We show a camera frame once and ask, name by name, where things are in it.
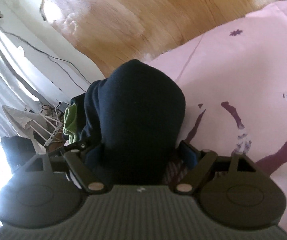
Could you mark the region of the dark navy garment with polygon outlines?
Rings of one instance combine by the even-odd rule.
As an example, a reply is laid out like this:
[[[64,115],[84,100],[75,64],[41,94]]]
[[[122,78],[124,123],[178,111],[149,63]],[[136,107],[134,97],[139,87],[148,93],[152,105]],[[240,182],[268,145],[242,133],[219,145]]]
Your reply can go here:
[[[185,115],[182,90],[166,74],[130,60],[71,99],[85,166],[107,184],[160,185]]]

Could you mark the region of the green cloth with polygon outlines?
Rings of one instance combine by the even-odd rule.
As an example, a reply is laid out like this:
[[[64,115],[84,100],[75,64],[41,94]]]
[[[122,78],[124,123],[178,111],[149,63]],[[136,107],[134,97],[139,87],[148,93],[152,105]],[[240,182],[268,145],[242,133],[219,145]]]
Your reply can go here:
[[[67,137],[69,144],[72,144],[78,139],[77,127],[77,106],[73,104],[65,109],[63,134]]]

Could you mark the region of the white drying rack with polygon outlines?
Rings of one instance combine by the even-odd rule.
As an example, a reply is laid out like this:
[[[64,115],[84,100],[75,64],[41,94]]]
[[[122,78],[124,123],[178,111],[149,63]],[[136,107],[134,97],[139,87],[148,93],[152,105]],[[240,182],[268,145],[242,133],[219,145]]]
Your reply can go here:
[[[55,117],[21,111],[3,105],[2,110],[20,137],[30,139],[37,153],[46,153],[46,147],[63,127],[58,114]]]

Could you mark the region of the pink deer print bedsheet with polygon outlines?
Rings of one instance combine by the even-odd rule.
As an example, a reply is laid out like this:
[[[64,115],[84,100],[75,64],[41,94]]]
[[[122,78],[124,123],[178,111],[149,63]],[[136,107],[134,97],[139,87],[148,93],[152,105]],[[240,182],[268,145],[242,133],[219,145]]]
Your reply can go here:
[[[287,1],[221,25],[149,62],[183,91],[179,140],[243,153],[287,198]],[[287,206],[280,221],[287,232]]]

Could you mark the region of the white window curtain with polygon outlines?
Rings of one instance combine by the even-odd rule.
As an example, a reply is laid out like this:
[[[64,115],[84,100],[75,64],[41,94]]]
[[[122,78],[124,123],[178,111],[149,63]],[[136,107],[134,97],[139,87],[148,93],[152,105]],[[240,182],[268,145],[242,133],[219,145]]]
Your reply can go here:
[[[24,110],[26,107],[39,111],[47,100],[19,74],[18,49],[0,30],[0,136],[10,137],[16,131],[9,123],[3,106]]]

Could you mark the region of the wood grain headboard panel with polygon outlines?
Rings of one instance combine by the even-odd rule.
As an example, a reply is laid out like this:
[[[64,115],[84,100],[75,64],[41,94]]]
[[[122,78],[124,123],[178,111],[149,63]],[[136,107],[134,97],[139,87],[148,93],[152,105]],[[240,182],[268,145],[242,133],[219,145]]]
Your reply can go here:
[[[279,0],[42,0],[43,18],[104,76]]]

